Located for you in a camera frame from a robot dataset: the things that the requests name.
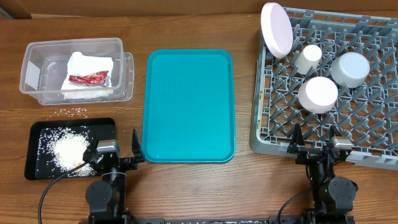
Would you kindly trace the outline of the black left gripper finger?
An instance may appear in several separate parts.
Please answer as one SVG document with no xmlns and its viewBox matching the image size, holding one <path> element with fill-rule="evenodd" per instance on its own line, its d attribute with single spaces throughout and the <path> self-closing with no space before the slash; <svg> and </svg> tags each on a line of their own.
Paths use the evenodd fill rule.
<svg viewBox="0 0 398 224">
<path fill-rule="evenodd" d="M 90 145 L 88 146 L 88 152 L 96 152 L 98 143 L 99 143 L 99 138 L 97 135 L 95 135 Z"/>
<path fill-rule="evenodd" d="M 144 156 L 142 155 L 142 148 L 141 145 L 139 144 L 139 140 L 135 129 L 133 129 L 132 133 L 131 151 L 134 154 L 134 159 L 136 161 L 144 160 Z"/>
</svg>

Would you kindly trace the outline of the red sauce packet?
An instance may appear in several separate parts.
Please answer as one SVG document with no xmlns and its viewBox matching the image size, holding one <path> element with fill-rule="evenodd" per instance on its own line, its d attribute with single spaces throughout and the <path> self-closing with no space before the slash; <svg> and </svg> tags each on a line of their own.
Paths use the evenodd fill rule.
<svg viewBox="0 0 398 224">
<path fill-rule="evenodd" d="M 106 86 L 109 81 L 108 71 L 99 71 L 85 76 L 70 75 L 68 81 L 87 86 Z"/>
</svg>

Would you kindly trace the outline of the grey bowl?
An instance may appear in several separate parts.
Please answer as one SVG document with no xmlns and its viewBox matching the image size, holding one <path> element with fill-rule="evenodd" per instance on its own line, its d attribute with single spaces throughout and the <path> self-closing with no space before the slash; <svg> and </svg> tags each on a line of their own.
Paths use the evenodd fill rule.
<svg viewBox="0 0 398 224">
<path fill-rule="evenodd" d="M 331 77 L 337 84 L 356 88 L 362 85 L 370 72 L 365 56 L 356 52 L 345 53 L 331 64 Z"/>
</svg>

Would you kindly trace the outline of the white paper cup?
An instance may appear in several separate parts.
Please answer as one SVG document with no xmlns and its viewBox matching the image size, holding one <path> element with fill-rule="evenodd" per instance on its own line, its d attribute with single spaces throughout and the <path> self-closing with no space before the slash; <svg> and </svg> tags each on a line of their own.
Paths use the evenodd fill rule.
<svg viewBox="0 0 398 224">
<path fill-rule="evenodd" d="M 318 67 L 321 57 L 322 50 L 317 45 L 306 46 L 294 62 L 294 65 L 298 67 L 297 72 L 306 75 L 312 67 Z"/>
</svg>

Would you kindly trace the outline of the large pink plate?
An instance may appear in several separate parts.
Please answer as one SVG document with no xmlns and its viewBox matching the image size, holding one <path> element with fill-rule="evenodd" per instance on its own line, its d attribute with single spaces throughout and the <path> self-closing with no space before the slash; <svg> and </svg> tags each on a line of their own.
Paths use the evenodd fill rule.
<svg viewBox="0 0 398 224">
<path fill-rule="evenodd" d="M 261 11 L 261 32 L 273 56 L 284 58 L 293 44 L 292 26 L 285 9 L 276 2 L 266 3 Z"/>
</svg>

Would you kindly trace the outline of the wooden chopstick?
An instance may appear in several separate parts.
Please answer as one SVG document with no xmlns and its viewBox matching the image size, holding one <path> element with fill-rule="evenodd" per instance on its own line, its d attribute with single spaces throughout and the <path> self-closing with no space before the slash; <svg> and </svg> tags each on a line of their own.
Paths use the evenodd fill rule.
<svg viewBox="0 0 398 224">
<path fill-rule="evenodd" d="M 262 91 L 262 95 L 261 95 L 261 97 L 262 97 L 262 99 L 261 99 L 261 103 L 262 103 L 262 108 L 264 107 L 264 105 L 265 105 L 265 103 L 264 103 L 264 99 L 265 99 L 265 96 L 264 96 L 264 90 Z"/>
</svg>

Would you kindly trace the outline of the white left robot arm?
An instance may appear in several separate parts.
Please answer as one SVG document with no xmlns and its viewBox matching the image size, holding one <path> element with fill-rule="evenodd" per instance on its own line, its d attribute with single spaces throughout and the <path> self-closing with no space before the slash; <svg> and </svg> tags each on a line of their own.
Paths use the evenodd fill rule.
<svg viewBox="0 0 398 224">
<path fill-rule="evenodd" d="M 125 209 L 126 172 L 136 170 L 144 162 L 137 133 L 132 133 L 132 157 L 119 156 L 119 143 L 115 139 L 94 138 L 83 153 L 83 161 L 101 175 L 86 190 L 90 207 L 89 223 L 136 223 L 133 215 Z"/>
</svg>

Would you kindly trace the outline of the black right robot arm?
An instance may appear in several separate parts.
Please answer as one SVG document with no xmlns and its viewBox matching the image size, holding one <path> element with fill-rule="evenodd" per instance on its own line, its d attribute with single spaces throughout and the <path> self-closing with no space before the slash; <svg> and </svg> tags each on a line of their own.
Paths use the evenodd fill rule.
<svg viewBox="0 0 398 224">
<path fill-rule="evenodd" d="M 295 163 L 305 166 L 311 187 L 283 204 L 277 215 L 279 223 L 282 223 L 284 208 L 309 192 L 313 197 L 313 208 L 306 209 L 294 223 L 354 223 L 354 218 L 349 217 L 348 213 L 353 210 L 358 185 L 334 172 L 334 165 L 346 160 L 353 143 L 343 137 L 335 126 L 330 127 L 329 137 L 322 148 L 306 147 L 300 125 L 295 124 L 287 152 L 296 154 Z"/>
</svg>

